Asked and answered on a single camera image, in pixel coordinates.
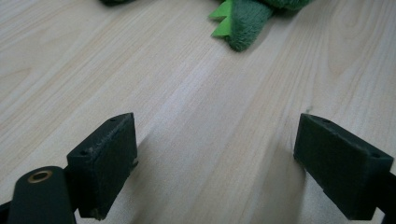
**wooden table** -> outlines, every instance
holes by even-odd
[[[242,53],[210,37],[218,5],[2,1],[0,203],[134,112],[139,165],[101,223],[347,223],[292,157],[298,120],[396,157],[396,2],[317,0]]]

